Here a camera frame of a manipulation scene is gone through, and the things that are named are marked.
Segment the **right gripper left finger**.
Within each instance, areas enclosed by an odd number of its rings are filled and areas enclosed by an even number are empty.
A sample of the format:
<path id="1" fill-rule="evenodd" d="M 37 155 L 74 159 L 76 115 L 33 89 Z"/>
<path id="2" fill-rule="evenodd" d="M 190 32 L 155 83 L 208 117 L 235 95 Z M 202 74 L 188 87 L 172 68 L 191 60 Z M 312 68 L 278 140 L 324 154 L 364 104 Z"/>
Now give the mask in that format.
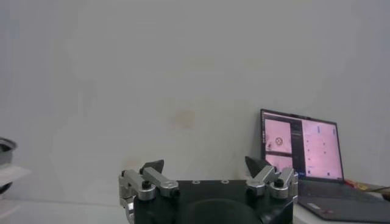
<path id="1" fill-rule="evenodd" d="M 157 192 L 165 198 L 180 195 L 179 183 L 162 175 L 164 160 L 145 163 L 139 171 L 123 170 L 118 176 L 119 203 L 124 208 L 129 223 L 135 222 L 134 200 L 151 201 Z"/>

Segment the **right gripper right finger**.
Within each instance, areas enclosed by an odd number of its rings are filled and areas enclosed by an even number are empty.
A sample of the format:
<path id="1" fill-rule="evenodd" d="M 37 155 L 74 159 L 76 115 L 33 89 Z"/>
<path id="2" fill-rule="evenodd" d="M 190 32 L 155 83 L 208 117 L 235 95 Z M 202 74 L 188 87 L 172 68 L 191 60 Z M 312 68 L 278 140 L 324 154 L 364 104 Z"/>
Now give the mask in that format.
<path id="1" fill-rule="evenodd" d="M 244 160 L 250 172 L 246 186 L 256 197 L 263 196 L 268 190 L 275 199 L 298 198 L 299 175 L 293 168 L 286 167 L 278 171 L 263 159 L 246 156 Z"/>

